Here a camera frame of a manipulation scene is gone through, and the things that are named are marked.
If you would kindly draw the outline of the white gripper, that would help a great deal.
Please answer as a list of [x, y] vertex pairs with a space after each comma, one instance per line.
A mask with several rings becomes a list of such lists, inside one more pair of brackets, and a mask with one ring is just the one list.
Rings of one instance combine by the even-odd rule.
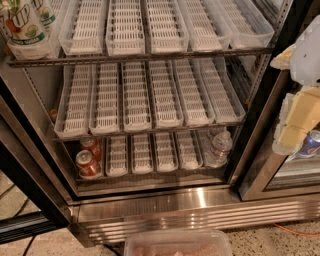
[[[288, 46], [270, 62], [279, 70], [289, 70], [293, 81], [302, 86], [320, 85], [320, 15], [317, 15], [295, 45]], [[273, 135], [272, 150], [279, 155], [295, 152], [320, 122], [320, 88], [308, 87], [287, 93]]]

